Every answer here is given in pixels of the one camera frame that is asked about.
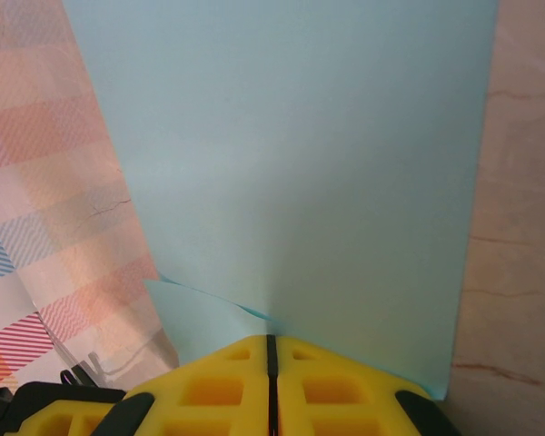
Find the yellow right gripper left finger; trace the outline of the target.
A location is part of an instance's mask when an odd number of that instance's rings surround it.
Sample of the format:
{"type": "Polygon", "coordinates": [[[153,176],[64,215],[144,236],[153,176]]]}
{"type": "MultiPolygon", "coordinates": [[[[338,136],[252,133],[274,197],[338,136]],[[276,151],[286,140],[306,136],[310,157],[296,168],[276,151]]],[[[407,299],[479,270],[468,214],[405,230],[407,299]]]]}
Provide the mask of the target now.
{"type": "Polygon", "coordinates": [[[267,339],[250,336],[131,389],[115,405],[57,400],[17,436],[273,436],[267,339]]]}

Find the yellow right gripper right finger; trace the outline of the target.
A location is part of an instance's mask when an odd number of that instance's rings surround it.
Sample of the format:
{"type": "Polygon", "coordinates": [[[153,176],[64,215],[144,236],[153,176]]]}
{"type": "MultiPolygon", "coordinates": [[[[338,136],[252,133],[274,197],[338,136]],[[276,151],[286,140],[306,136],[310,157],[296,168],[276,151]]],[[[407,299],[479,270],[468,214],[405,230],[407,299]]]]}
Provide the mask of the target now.
{"type": "Polygon", "coordinates": [[[272,436],[462,436],[419,385],[272,337],[272,436]]]}

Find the light blue paper sheet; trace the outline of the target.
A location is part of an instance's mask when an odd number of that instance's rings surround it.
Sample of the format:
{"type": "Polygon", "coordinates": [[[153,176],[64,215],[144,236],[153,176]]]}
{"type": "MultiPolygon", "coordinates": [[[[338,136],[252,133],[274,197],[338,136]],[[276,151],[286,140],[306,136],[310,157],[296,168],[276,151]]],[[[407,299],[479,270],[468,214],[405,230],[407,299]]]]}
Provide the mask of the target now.
{"type": "Polygon", "coordinates": [[[162,280],[448,390],[498,0],[63,0],[162,280]]]}

